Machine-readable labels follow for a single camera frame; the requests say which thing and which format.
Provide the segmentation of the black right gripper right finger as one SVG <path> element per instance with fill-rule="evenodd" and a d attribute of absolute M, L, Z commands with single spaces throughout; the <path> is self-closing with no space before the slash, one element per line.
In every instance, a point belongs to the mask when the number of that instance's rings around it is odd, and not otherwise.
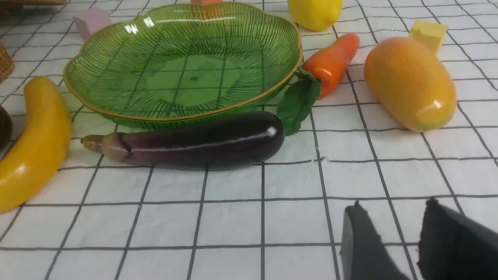
<path fill-rule="evenodd" d="M 496 280 L 498 235 L 437 199 L 426 202 L 418 268 L 425 280 Z"/>

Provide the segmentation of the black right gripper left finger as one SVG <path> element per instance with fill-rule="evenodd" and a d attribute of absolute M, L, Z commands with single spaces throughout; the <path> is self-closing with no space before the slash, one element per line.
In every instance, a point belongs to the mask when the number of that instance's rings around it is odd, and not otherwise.
<path fill-rule="evenodd" d="M 408 279 L 393 262 L 359 201 L 344 209 L 341 260 L 345 280 Z"/>

